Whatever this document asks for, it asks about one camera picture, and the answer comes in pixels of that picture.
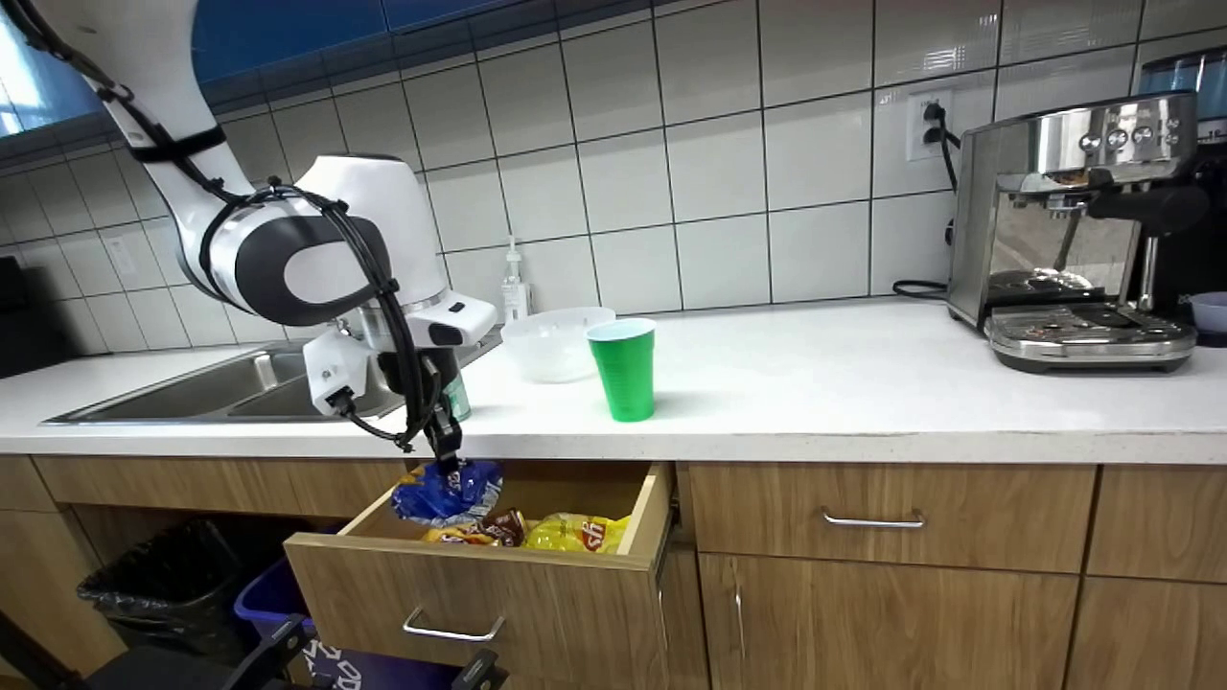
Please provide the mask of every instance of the yellow package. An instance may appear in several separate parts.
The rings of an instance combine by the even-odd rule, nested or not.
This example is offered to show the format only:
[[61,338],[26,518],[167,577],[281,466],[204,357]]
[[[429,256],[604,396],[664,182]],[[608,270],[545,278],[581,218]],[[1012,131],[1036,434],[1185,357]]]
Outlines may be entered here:
[[530,526],[525,548],[531,550],[618,550],[623,532],[623,518],[594,518],[594,514],[546,514]]

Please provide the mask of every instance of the open drawer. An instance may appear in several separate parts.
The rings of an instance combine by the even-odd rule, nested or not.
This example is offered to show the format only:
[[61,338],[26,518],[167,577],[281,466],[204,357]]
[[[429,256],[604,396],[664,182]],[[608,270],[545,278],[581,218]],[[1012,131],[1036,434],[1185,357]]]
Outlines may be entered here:
[[664,670],[664,462],[502,462],[502,511],[628,518],[618,555],[421,544],[392,491],[339,532],[297,532],[287,560],[323,638],[467,661],[495,646],[530,678],[650,686]]

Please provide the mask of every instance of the sink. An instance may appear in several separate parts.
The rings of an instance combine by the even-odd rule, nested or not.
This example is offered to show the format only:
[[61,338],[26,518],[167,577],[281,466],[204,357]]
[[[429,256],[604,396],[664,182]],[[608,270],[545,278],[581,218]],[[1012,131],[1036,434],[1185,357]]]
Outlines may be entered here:
[[[403,405],[388,387],[367,387],[355,403],[365,417],[378,417]],[[323,421],[305,396],[304,348],[252,348],[232,359],[194,366],[187,375],[113,396],[51,421]]]

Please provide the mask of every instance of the electrical outlet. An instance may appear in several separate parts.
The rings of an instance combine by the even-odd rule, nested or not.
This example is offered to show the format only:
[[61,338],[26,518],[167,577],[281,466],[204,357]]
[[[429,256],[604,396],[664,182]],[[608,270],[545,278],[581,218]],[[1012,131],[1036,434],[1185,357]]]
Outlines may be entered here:
[[915,91],[903,100],[903,158],[915,162],[915,158],[930,158],[936,150],[922,144],[922,131],[930,122],[922,122],[922,108],[927,103],[943,103],[945,108],[945,120],[955,116],[955,94],[949,91]]

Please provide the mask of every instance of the bottle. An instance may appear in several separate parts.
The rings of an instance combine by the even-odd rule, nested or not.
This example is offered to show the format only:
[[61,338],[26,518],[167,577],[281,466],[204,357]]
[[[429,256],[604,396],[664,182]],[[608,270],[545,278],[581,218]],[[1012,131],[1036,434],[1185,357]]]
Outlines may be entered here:
[[520,247],[514,232],[506,236],[502,260],[502,325],[520,323],[530,313],[530,284],[520,278]]

